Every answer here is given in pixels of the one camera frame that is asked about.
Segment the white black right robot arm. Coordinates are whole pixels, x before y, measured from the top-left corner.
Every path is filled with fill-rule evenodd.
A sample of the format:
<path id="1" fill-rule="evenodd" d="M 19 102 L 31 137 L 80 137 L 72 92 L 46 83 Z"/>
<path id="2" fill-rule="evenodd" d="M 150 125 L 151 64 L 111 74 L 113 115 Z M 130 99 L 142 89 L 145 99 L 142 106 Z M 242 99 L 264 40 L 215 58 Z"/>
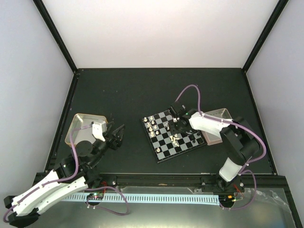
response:
<path id="1" fill-rule="evenodd" d="M 265 143 L 242 117 L 219 118 L 197 109 L 187 110 L 178 101 L 170 105 L 169 112 L 173 117 L 169 121 L 172 134 L 207 132 L 222 140 L 228 157 L 215 178 L 215 185 L 220 191 L 228 191 L 233 186 L 233 180 L 241 175 L 246 166 L 266 154 Z"/>

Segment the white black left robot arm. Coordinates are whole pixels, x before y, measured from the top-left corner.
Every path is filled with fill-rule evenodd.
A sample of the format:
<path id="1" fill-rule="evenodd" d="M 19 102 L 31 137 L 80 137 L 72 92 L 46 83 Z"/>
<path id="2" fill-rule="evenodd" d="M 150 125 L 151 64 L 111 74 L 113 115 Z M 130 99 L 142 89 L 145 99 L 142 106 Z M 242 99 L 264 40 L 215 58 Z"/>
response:
<path id="1" fill-rule="evenodd" d="M 95 140 L 71 142 L 71 154 L 38 183 L 18 196 L 7 196 L 4 199 L 7 208 L 3 215 L 4 223 L 17 228 L 29 226 L 50 207 L 79 191 L 105 192 L 110 189 L 118 192 L 115 187 L 106 185 L 96 170 L 107 150 L 117 150 L 122 145 L 125 125 L 113 130 L 113 124 L 92 122 L 72 130 L 70 139 L 76 131 L 91 129 Z"/>

